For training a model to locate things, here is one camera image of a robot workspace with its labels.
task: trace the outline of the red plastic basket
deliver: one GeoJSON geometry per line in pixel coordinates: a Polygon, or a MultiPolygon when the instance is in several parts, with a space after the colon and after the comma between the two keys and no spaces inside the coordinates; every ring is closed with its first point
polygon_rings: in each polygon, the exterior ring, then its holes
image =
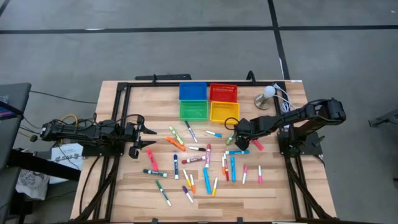
{"type": "Polygon", "coordinates": [[[224,101],[236,103],[238,98],[238,86],[227,84],[210,84],[210,101],[224,101]]]}

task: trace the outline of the green marker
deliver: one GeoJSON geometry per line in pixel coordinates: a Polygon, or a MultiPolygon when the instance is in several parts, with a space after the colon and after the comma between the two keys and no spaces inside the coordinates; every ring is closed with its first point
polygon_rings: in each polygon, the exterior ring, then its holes
{"type": "Polygon", "coordinates": [[[157,187],[159,188],[160,192],[162,192],[162,195],[164,199],[166,200],[167,204],[171,207],[172,204],[169,201],[169,198],[166,196],[166,193],[164,192],[162,186],[160,185],[159,181],[155,180],[157,187]]]}
{"type": "Polygon", "coordinates": [[[228,146],[229,144],[231,144],[231,141],[234,139],[234,134],[232,134],[227,140],[226,140],[226,145],[228,146]]]}
{"type": "Polygon", "coordinates": [[[161,176],[161,177],[167,177],[167,174],[166,173],[162,173],[162,172],[159,172],[159,171],[154,171],[154,170],[147,170],[147,169],[144,169],[144,170],[142,170],[144,173],[146,173],[146,174],[154,174],[154,175],[159,175],[159,176],[161,176]]]}
{"type": "Polygon", "coordinates": [[[182,141],[181,137],[178,135],[178,133],[174,130],[174,128],[172,126],[169,127],[170,131],[172,132],[172,134],[174,135],[174,137],[176,138],[176,140],[183,146],[184,142],[182,141]]]}

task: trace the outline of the green plastic basket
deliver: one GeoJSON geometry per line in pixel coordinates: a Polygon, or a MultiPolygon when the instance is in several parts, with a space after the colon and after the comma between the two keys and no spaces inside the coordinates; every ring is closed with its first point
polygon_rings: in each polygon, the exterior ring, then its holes
{"type": "Polygon", "coordinates": [[[208,119],[207,100],[181,100],[180,119],[185,121],[205,121],[208,119]]]}

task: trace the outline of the blue plastic basket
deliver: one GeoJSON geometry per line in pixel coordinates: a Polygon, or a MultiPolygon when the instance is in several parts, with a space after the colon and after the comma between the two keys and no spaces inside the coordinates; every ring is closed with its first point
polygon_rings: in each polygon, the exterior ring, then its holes
{"type": "Polygon", "coordinates": [[[180,83],[180,100],[207,100],[207,83],[180,83]]]}

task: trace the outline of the pink marker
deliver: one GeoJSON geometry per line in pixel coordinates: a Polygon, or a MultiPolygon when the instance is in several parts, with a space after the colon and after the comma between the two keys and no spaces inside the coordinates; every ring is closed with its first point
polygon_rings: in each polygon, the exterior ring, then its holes
{"type": "Polygon", "coordinates": [[[260,151],[263,151],[263,150],[264,150],[264,147],[260,144],[259,141],[257,141],[257,140],[252,140],[251,142],[252,142],[253,144],[255,144],[255,145],[257,146],[257,148],[259,148],[260,151]]]}
{"type": "Polygon", "coordinates": [[[206,168],[209,168],[209,166],[210,166],[210,149],[211,149],[211,145],[208,144],[207,149],[206,149],[206,165],[205,165],[206,168]]]}
{"type": "Polygon", "coordinates": [[[152,167],[154,168],[155,171],[159,171],[154,159],[154,155],[152,154],[152,152],[150,151],[150,149],[147,149],[147,153],[150,159],[150,162],[152,163],[152,167]]]}
{"type": "Polygon", "coordinates": [[[262,184],[261,166],[259,165],[259,184],[262,184]]]}
{"type": "Polygon", "coordinates": [[[244,184],[245,183],[245,181],[246,181],[246,175],[248,174],[248,167],[247,167],[247,165],[244,165],[244,167],[243,167],[243,180],[242,180],[242,184],[244,184]]]}

